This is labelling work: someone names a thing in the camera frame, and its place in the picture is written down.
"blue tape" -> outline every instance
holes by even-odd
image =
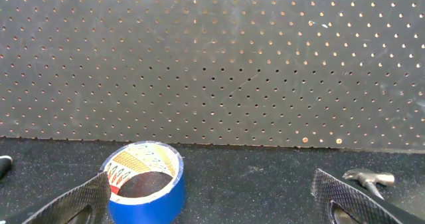
[[[183,169],[183,159],[180,154],[171,146],[160,142],[137,142],[130,145],[149,145],[157,144],[170,149],[179,160],[179,171],[177,177],[172,183],[172,188],[168,193],[161,197],[150,201],[149,203],[138,203],[135,205],[126,205],[120,203],[119,200],[109,202],[109,212],[116,224],[133,224],[133,223],[148,223],[148,224],[166,224],[172,222],[180,214],[183,204],[186,199],[185,191],[185,176]],[[105,170],[106,164],[117,153],[126,149],[128,146],[122,147],[114,152],[102,165],[101,170]]]

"white and black object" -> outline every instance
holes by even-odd
[[[0,156],[0,179],[11,169],[12,162],[11,156]]]

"hammer head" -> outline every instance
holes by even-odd
[[[394,175],[391,173],[375,173],[369,169],[352,169],[344,173],[343,178],[355,179],[362,186],[366,183],[381,183],[383,185],[394,185]]]

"black speckled table surface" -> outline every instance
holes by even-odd
[[[0,181],[0,217],[21,211],[51,190],[90,177],[124,144],[0,140],[14,158]],[[184,157],[187,202],[176,223],[318,223],[311,196],[316,168],[342,175],[352,168],[389,171],[389,202],[425,218],[425,155],[338,150],[291,150],[174,145]]]

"hammer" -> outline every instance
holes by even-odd
[[[374,173],[369,169],[352,169],[344,173],[343,178],[345,179],[356,179],[360,182],[363,187],[366,187],[371,193],[377,197],[384,199],[379,193],[376,184],[381,183],[383,185],[393,185],[394,175],[391,173]]]

